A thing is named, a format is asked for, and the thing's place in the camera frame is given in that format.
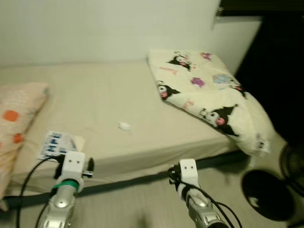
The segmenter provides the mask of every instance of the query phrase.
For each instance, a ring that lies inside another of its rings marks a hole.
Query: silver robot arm
[[[198,172],[194,159],[182,159],[178,165],[168,170],[170,183],[175,184],[179,196],[186,202],[189,216],[197,228],[228,228],[219,214],[213,209],[211,201],[196,188],[180,182],[198,184]]]
[[[94,161],[89,161],[87,171],[84,171],[85,154],[68,152],[57,169],[57,185],[53,187],[44,214],[38,222],[38,228],[67,228],[71,225],[75,206],[75,195],[84,187],[83,176],[92,177]]]

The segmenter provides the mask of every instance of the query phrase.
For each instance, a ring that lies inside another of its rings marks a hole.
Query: pillow
[[[24,133],[46,100],[48,85],[0,85],[0,199],[24,140]]]

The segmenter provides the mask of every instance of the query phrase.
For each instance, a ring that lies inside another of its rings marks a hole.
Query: gray floor
[[[279,154],[285,142],[277,136],[273,153],[258,159],[255,168],[279,172]],[[244,228],[285,228],[256,213],[243,197],[240,182],[250,168],[244,163],[199,170],[201,186],[216,200],[229,205]],[[33,228],[41,206],[22,211],[21,228]],[[14,227],[14,212],[0,215],[1,228]],[[78,198],[72,228],[194,228],[187,208],[168,180],[142,184]]]

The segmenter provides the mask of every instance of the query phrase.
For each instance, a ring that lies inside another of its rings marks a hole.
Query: beige bed sheet
[[[49,100],[20,149],[7,195],[18,194],[47,130],[85,138],[84,153],[95,160],[86,186],[156,174],[181,158],[230,152],[235,144],[202,121],[165,104],[146,61],[25,66],[0,69],[0,84],[47,82]],[[118,123],[131,125],[131,131]],[[27,194],[49,192],[56,164],[43,164]]]

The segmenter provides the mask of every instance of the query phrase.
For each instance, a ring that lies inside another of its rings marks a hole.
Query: cartoon print blanket
[[[149,64],[163,101],[231,137],[249,155],[270,152],[275,131],[266,112],[216,55],[151,51]]]

